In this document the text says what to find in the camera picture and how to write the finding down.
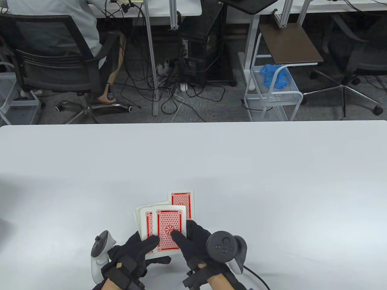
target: desk leg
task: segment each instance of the desk leg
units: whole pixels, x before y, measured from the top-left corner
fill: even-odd
[[[255,14],[253,19],[250,21],[245,52],[238,52],[239,62],[242,67],[242,72],[243,76],[245,77],[246,84],[250,76],[250,66],[254,54],[255,39],[257,38],[258,23],[259,14]],[[254,83],[252,81],[247,85],[249,86],[249,90],[255,89]]]
[[[151,63],[152,63],[152,73],[153,73],[153,80],[154,80],[154,95],[153,95],[153,115],[157,116],[159,114],[159,89],[158,83],[157,83],[157,74],[156,74],[156,63],[154,62],[154,51],[153,51],[153,41],[152,41],[152,29],[151,29],[151,22],[149,19],[149,9],[148,9],[148,0],[144,0],[144,7],[145,7],[145,22],[147,27],[147,33],[148,33],[148,41],[149,41],[149,53],[151,54]]]

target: black glove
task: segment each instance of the black glove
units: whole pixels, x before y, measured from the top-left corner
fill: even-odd
[[[211,259],[207,252],[207,240],[211,233],[194,221],[187,221],[187,237],[184,237],[179,231],[173,231],[171,237],[177,246],[181,249],[184,259],[191,268],[193,261],[197,264],[207,264],[208,270],[212,275],[223,274],[229,283],[237,290],[246,290],[246,288],[235,278],[230,268],[225,263],[219,263]]]
[[[137,263],[135,270],[130,273],[130,276],[135,280],[146,275],[146,267],[149,264],[169,264],[171,258],[168,256],[145,261],[145,255],[156,248],[159,242],[160,238],[156,235],[141,241],[139,232],[136,232],[124,245],[114,246],[108,251],[111,262],[103,266],[101,269],[102,275],[104,276],[104,273],[111,267],[115,267],[118,260],[126,255],[130,256]]]

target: person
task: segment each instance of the person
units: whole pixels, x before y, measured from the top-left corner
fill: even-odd
[[[200,260],[198,268],[203,269],[204,267],[209,267],[213,276],[207,282],[212,290],[245,290],[246,288],[237,281],[226,264],[218,263],[210,258],[206,249],[207,239],[210,235],[211,233],[209,231],[197,225],[192,220],[187,221],[187,237],[178,231],[171,233],[172,239],[181,249],[187,263],[192,258],[196,258]],[[129,238],[125,245],[115,246],[108,252],[111,262],[102,268],[102,274],[104,275],[112,267],[121,268],[122,264],[117,261],[123,256],[128,255],[138,265],[132,271],[130,278],[139,281],[139,278],[147,274],[146,267],[143,267],[145,265],[145,255],[153,250],[159,242],[160,238],[155,235],[141,241],[139,233],[136,232]],[[120,290],[120,288],[110,279],[105,279],[104,282],[98,284],[93,290]]]
[[[15,15],[70,15],[88,44],[91,53],[96,56],[101,50],[102,44],[97,30],[97,18],[88,3],[104,11],[107,1],[110,2],[110,0],[8,0],[7,5],[8,13]],[[114,83],[122,66],[126,47],[124,34],[118,31],[114,31],[114,33],[120,37],[118,68],[110,75],[104,94],[98,98],[100,102],[104,103],[116,101],[115,99],[108,100],[108,88],[109,84]]]

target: hand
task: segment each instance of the hand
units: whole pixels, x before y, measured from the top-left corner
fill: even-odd
[[[213,275],[228,272],[229,268],[226,264],[212,260],[207,252],[207,240],[210,235],[209,231],[192,220],[187,221],[187,237],[176,230],[171,233],[173,241],[181,249],[187,263],[194,259],[199,260],[198,267],[203,268],[208,265]]]
[[[108,251],[111,262],[101,269],[102,274],[111,267],[116,266],[118,260],[125,255],[130,256],[137,263],[137,267],[131,273],[134,279],[144,277],[147,273],[146,267],[151,263],[169,264],[171,261],[170,257],[162,257],[145,262],[145,255],[156,248],[159,242],[160,238],[156,235],[141,241],[139,232],[136,232],[124,245],[114,246]]]

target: brown shelf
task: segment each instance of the brown shelf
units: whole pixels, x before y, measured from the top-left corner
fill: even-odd
[[[323,61],[304,29],[298,23],[288,23],[285,28],[279,28],[272,23],[260,24],[259,29],[276,64]]]

